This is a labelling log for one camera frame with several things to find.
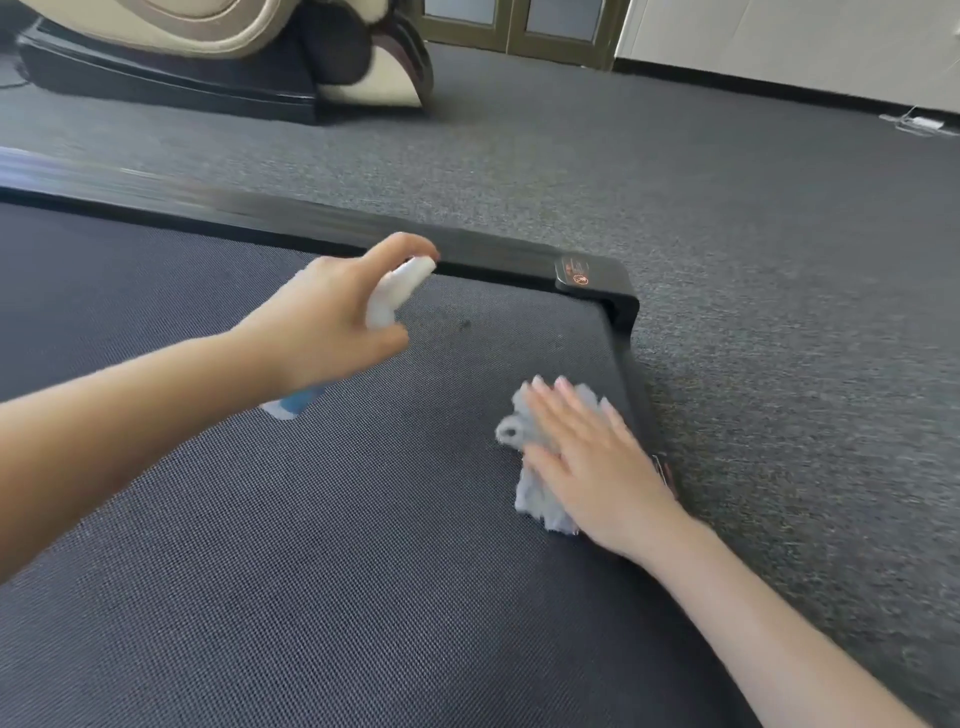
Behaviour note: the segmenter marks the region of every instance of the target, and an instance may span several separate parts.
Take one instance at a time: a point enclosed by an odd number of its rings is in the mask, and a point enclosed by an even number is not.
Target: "spray bottle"
[[[399,268],[391,271],[376,285],[367,303],[367,328],[386,328],[396,320],[396,310],[433,273],[437,264],[433,258],[422,255],[411,258]],[[326,388],[321,384],[285,397],[282,400],[268,401],[260,409],[270,413],[278,420],[293,420],[319,397]]]

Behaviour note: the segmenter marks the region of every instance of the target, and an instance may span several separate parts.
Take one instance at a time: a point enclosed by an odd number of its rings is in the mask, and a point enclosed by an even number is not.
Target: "mesh belt surface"
[[[0,221],[0,400],[224,330],[310,257]],[[400,318],[406,354],[212,427],[0,587],[0,725],[730,724],[649,577],[513,508],[523,379],[625,404],[599,307],[435,276]]]

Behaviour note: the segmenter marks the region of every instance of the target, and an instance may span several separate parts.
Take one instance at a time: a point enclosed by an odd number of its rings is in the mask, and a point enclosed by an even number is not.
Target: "door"
[[[610,68],[626,0],[513,0],[507,53]]]
[[[427,40],[609,68],[628,0],[417,0]]]
[[[511,4],[511,0],[417,0],[415,15],[427,40],[504,53]]]

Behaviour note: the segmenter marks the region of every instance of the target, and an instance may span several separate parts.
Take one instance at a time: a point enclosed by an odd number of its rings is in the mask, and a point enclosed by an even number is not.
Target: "white spray bottle nozzle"
[[[371,294],[371,300],[376,299],[396,311],[436,269],[437,263],[428,255],[410,258],[380,279]]]

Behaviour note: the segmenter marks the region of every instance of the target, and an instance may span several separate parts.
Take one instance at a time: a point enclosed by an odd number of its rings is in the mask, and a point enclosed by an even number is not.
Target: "gray microfiber cloth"
[[[575,389],[588,407],[597,412],[601,411],[593,390],[585,384],[578,384]],[[527,443],[537,443],[556,452],[553,443],[540,431],[530,414],[530,408],[523,397],[523,387],[514,393],[514,410],[514,414],[505,417],[496,426],[496,441],[521,452]],[[550,492],[546,483],[525,465],[520,470],[520,480],[516,484],[514,507],[518,513],[526,513],[538,521],[543,521],[543,527],[548,531],[559,531],[570,535],[580,532],[577,524],[567,515],[564,507]]]

